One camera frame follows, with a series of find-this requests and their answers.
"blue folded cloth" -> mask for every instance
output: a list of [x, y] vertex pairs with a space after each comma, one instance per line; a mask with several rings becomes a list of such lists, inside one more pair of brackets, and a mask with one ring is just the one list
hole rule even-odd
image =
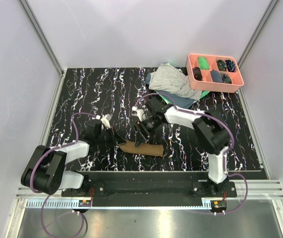
[[[150, 80], [151, 80], [151, 75], [148, 74], [147, 77], [146, 77], [146, 84], [149, 85]], [[189, 109], [189, 108], [193, 105], [193, 103], [195, 102], [194, 99], [191, 99], [191, 98], [183, 98], [183, 97], [180, 97], [180, 96], [178, 96], [178, 95], [176, 95], [176, 94], [173, 94], [173, 93], [170, 93], [170, 92], [160, 91], [160, 90], [158, 90], [158, 91], [156, 91], [156, 92], [157, 92], [157, 93], [164, 93], [164, 94], [169, 95], [169, 96], [174, 100], [175, 104], [176, 104], [178, 107], [181, 107], [181, 108], [184, 108], [184, 109]]]

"floor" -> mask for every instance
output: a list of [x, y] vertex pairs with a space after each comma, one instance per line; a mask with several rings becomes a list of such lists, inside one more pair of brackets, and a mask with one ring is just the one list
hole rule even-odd
[[[75, 112], [111, 114], [111, 123], [125, 139], [134, 135], [135, 120], [131, 108], [138, 98], [149, 93], [145, 84], [148, 73], [156, 68], [71, 68], [66, 72], [62, 91], [47, 145], [68, 143], [75, 138], [70, 116]], [[260, 165], [248, 129], [238, 93], [210, 92], [192, 109], [215, 110], [235, 136], [234, 150], [229, 153], [231, 171], [258, 171]], [[79, 131], [85, 130], [88, 118], [77, 118]], [[133, 155], [118, 147], [104, 145], [90, 148], [88, 157], [67, 165], [67, 170], [81, 171], [205, 171], [207, 154], [200, 148], [193, 130], [179, 125], [164, 125], [150, 138], [162, 144], [164, 157]]]
[[[231, 200], [228, 209], [232, 210], [238, 204], [238, 201]], [[40, 211], [26, 209], [19, 238], [48, 237], [41, 228]], [[65, 212], [69, 211], [44, 210], [44, 223], [55, 237], [71, 237], [81, 226], [81, 219], [74, 214], [57, 220]], [[78, 236], [82, 238], [282, 237], [273, 205], [267, 200], [247, 200], [239, 211], [217, 217], [175, 210], [89, 210], [84, 215], [87, 225]]]

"metal frame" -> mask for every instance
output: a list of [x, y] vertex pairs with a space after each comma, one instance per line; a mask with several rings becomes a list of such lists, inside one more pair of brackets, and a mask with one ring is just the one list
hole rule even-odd
[[[46, 120], [46, 124], [45, 124], [44, 130], [43, 130], [43, 133], [42, 133], [42, 136], [41, 136], [41, 140], [40, 140], [41, 144], [46, 144], [46, 141], [47, 141], [47, 138], [48, 138], [48, 135], [49, 135], [49, 132], [50, 132], [52, 120], [53, 120], [53, 117], [54, 117], [54, 113], [55, 113], [55, 110], [56, 110], [56, 107], [57, 107], [58, 98], [59, 98], [61, 88], [62, 88], [62, 85], [63, 85], [63, 81], [64, 81], [64, 78], [65, 78], [65, 72], [63, 74], [63, 69], [61, 68], [57, 58], [55, 57], [55, 55], [54, 55], [54, 53], [53, 53], [53, 51], [52, 51], [52, 49], [51, 49], [51, 47], [50, 47], [50, 45], [47, 41], [47, 39], [45, 38], [45, 36], [44, 36], [40, 26], [39, 26], [39, 23], [37, 22], [37, 20], [34, 16], [34, 13], [32, 12], [27, 0], [18, 0], [18, 1], [21, 3], [23, 10], [25, 11], [26, 15], [28, 16], [28, 18], [29, 18], [29, 20], [32, 24], [32, 27], [35, 29], [35, 32], [37, 33], [37, 35], [38, 35], [40, 41], [42, 42], [46, 52], [48, 53], [48, 55], [49, 55], [51, 61], [53, 62], [57, 72], [60, 75], [60, 81], [57, 84], [55, 94], [54, 94], [54, 97], [53, 97], [53, 100], [52, 100], [52, 103], [51, 103], [51, 106], [50, 106], [50, 110], [49, 110], [49, 113], [48, 113], [48, 117], [47, 117], [47, 120]], [[263, 17], [261, 18], [261, 20], [260, 20], [260, 22], [259, 22], [259, 24], [258, 24], [258, 26], [255, 30], [255, 32], [253, 33], [248, 45], [246, 46], [246, 48], [245, 48], [245, 50], [242, 54], [242, 57], [238, 61], [239, 67], [241, 67], [242, 64], [244, 63], [245, 59], [248, 56], [248, 53], [250, 52], [253, 45], [255, 44], [255, 41], [259, 37], [261, 31], [263, 30], [266, 22], [268, 21], [270, 15], [274, 11], [278, 2], [279, 2], [279, 0], [271, 0], [271, 2], [269, 3]], [[252, 118], [250, 116], [250, 111], [249, 111], [248, 105], [246, 103], [243, 91], [239, 90], [238, 94], [240, 96], [240, 100], [241, 100], [241, 103], [242, 103], [242, 106], [243, 106], [243, 109], [244, 109], [244, 112], [245, 112], [245, 115], [246, 115], [246, 118], [247, 118], [248, 126], [251, 130], [251, 135], [252, 135], [252, 139], [255, 143], [257, 155], [260, 159], [261, 164], [264, 167], [264, 170], [265, 170], [268, 178], [270, 178], [268, 166], [267, 166], [267, 163], [265, 161], [263, 152], [261, 150], [259, 139], [258, 139], [256, 130], [255, 130]], [[243, 197], [244, 193], [245, 193], [244, 182], [242, 180], [234, 180], [234, 182], [235, 182], [235, 186], [236, 186], [236, 189], [237, 189], [238, 198]], [[281, 185], [280, 185], [279, 181], [278, 180], [248, 180], [247, 182], [248, 182], [248, 188], [249, 188], [249, 194], [248, 194], [247, 199], [259, 199], [259, 200], [264, 200], [264, 199], [267, 200], [268, 199], [268, 200], [271, 200], [273, 205], [274, 205], [274, 209], [275, 209], [275, 212], [276, 212], [276, 215], [277, 215], [278, 223], [279, 223], [281, 231], [283, 233], [283, 192], [282, 192]], [[14, 206], [14, 209], [12, 211], [10, 224], [9, 224], [8, 231], [7, 231], [7, 234], [6, 234], [7, 238], [16, 238], [17, 237], [17, 235], [19, 233], [20, 225], [21, 225], [21, 222], [22, 222], [22, 218], [23, 218], [23, 215], [24, 215], [24, 211], [26, 209], [27, 204], [30, 204], [30, 203], [28, 203], [28, 201], [30, 201], [30, 199], [34, 199], [34, 198], [45, 199], [46, 196], [47, 196], [46, 194], [34, 194], [34, 193], [32, 193], [32, 191], [29, 188], [25, 188], [25, 187], [19, 188], [16, 200], [15, 200], [15, 206]], [[61, 196], [61, 191], [54, 194], [49, 199], [49, 201], [50, 200], [53, 201], [53, 200], [57, 200], [57, 199], [58, 200], [63, 199], [63, 201], [68, 200], [68, 198]]]

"reflective floor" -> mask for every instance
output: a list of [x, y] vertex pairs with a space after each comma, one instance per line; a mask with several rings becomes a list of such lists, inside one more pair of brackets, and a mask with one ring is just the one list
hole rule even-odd
[[[228, 210], [239, 203], [229, 201]], [[49, 224], [65, 209], [44, 210]], [[236, 213], [225, 216], [198, 215], [190, 211], [90, 210], [79, 238], [280, 238], [282, 237], [270, 201], [248, 200]], [[48, 226], [56, 237], [73, 236], [80, 217], [67, 214]], [[19, 238], [46, 238], [41, 228], [40, 209], [26, 209]]]

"white panel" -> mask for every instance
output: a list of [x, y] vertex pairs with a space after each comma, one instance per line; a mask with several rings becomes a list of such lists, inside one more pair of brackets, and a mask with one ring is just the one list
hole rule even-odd
[[270, 174], [283, 189], [283, 1], [247, 57], [242, 75]]
[[29, 0], [62, 67], [239, 59], [270, 0]]
[[0, 237], [58, 74], [16, 0], [0, 0]]

